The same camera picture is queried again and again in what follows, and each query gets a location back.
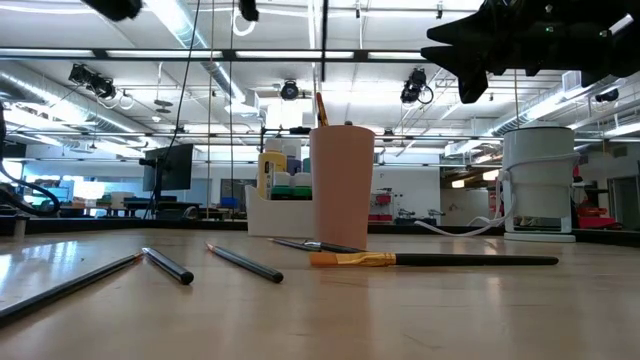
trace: air duct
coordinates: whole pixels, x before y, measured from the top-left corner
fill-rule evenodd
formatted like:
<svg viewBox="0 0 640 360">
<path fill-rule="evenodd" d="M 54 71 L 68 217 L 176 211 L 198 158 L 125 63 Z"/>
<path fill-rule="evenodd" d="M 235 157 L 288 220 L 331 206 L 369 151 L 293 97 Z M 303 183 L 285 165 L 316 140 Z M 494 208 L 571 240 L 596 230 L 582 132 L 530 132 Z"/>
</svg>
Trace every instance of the air duct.
<svg viewBox="0 0 640 360">
<path fill-rule="evenodd" d="M 50 108 L 48 113 L 68 122 L 82 124 L 93 120 L 97 124 L 107 122 L 119 131 L 152 132 L 113 110 L 96 106 L 95 100 L 71 91 L 15 62 L 0 62 L 2 100 L 47 106 Z"/>
<path fill-rule="evenodd" d="M 147 7 L 158 17 L 160 22 L 173 34 L 180 45 L 188 49 L 191 47 L 193 31 L 193 49 L 208 49 L 209 44 L 200 32 L 194 30 L 194 15 L 183 0 L 147 0 Z M 208 72 L 220 89 L 232 100 L 239 103 L 245 101 L 245 96 L 218 62 L 201 62 L 200 65 Z"/>
</svg>

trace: wooden table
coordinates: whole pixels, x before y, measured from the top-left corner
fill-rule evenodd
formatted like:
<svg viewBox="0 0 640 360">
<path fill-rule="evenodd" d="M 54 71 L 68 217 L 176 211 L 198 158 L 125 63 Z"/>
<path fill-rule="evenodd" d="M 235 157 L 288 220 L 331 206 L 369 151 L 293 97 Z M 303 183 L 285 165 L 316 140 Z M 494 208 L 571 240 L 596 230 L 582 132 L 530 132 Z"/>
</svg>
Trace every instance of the wooden table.
<svg viewBox="0 0 640 360">
<path fill-rule="evenodd" d="M 371 235 L 380 251 L 540 254 L 555 267 L 313 269 L 244 232 L 121 230 L 0 244 L 0 306 L 142 246 L 195 275 L 138 264 L 0 330 L 10 359 L 638 359 L 640 250 L 500 238 Z M 272 284 L 203 242 L 284 273 Z"/>
</svg>

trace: pencil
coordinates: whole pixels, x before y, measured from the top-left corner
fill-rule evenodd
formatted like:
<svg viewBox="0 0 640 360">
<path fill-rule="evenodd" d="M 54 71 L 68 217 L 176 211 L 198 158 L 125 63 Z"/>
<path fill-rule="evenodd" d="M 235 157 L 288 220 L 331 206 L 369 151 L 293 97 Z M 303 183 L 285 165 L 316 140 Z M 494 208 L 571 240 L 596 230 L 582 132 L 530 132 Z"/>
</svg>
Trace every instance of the pencil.
<svg viewBox="0 0 640 360">
<path fill-rule="evenodd" d="M 47 305 L 64 298 L 65 296 L 68 296 L 100 279 L 136 263 L 141 257 L 142 253 L 124 257 L 112 262 L 111 264 L 105 265 L 99 269 L 93 270 L 73 280 L 69 280 L 63 284 L 52 287 L 43 293 L 0 310 L 0 328 L 8 326 L 14 321 L 30 315 Z"/>
<path fill-rule="evenodd" d="M 285 239 L 271 239 L 271 241 L 273 241 L 276 244 L 280 244 L 280 245 L 284 245 L 284 246 L 289 246 L 295 249 L 299 249 L 299 250 L 304 250 L 304 251 L 313 251 L 313 252 L 320 252 L 320 247 L 319 246 L 313 246 L 313 245 L 309 245 L 309 244 L 300 244 L 297 243 L 295 241 L 289 241 L 289 240 L 285 240 Z"/>
<path fill-rule="evenodd" d="M 152 248 L 142 248 L 142 251 L 151 261 L 169 273 L 169 275 L 178 280 L 182 285 L 189 285 L 193 281 L 193 273 L 191 273 L 191 271 L 176 264 L 161 252 Z"/>
<path fill-rule="evenodd" d="M 459 254 L 310 254 L 313 266 L 534 266 L 555 265 L 558 258 L 551 256 L 517 255 L 459 255 Z"/>
<path fill-rule="evenodd" d="M 232 263 L 240 267 L 243 267 L 255 274 L 258 274 L 267 280 L 271 280 L 276 284 L 281 282 L 284 279 L 284 276 L 278 270 L 259 264 L 242 255 L 238 255 L 232 251 L 223 249 L 219 246 L 213 246 L 211 244 L 207 244 L 207 248 L 209 249 L 209 251 L 220 256 L 221 258 L 231 261 Z"/>
</svg>

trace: brush bristles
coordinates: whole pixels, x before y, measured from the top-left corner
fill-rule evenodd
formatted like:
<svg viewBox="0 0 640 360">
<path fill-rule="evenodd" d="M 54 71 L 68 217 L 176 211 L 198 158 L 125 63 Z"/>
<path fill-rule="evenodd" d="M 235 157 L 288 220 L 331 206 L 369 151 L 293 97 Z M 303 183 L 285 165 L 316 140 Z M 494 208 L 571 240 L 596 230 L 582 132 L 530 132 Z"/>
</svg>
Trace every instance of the brush bristles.
<svg viewBox="0 0 640 360">
<path fill-rule="evenodd" d="M 336 254 L 314 253 L 309 254 L 309 260 L 313 266 L 332 266 L 338 265 L 338 257 Z"/>
</svg>

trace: black monitor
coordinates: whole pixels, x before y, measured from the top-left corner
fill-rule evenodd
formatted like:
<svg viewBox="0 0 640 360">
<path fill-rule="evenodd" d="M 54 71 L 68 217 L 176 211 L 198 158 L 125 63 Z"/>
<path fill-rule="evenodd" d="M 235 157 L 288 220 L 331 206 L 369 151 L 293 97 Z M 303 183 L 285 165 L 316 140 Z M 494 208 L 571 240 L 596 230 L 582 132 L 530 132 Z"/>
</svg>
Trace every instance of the black monitor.
<svg viewBox="0 0 640 360">
<path fill-rule="evenodd" d="M 144 160 L 143 191 L 189 190 L 191 189 L 191 162 L 193 144 L 173 146 L 167 157 L 169 148 L 147 151 Z M 156 170 L 161 169 L 160 188 L 156 188 Z"/>
</svg>

